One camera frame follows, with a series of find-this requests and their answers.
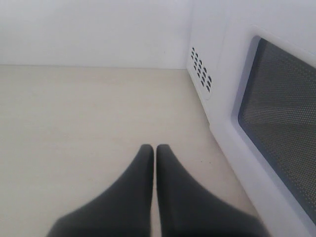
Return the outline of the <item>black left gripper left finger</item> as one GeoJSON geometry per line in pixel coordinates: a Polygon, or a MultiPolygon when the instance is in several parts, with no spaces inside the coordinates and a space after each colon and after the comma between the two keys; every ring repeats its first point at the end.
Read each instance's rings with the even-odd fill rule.
{"type": "Polygon", "coordinates": [[[125,172],[101,195],[58,219],[49,237],[149,237],[154,150],[140,147],[125,172]]]}

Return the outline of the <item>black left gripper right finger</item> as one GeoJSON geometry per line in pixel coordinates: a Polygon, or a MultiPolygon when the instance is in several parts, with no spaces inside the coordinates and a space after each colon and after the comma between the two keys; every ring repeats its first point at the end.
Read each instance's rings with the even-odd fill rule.
{"type": "Polygon", "coordinates": [[[200,185],[167,144],[157,146],[156,174],[163,237],[269,236],[257,218],[200,185]]]}

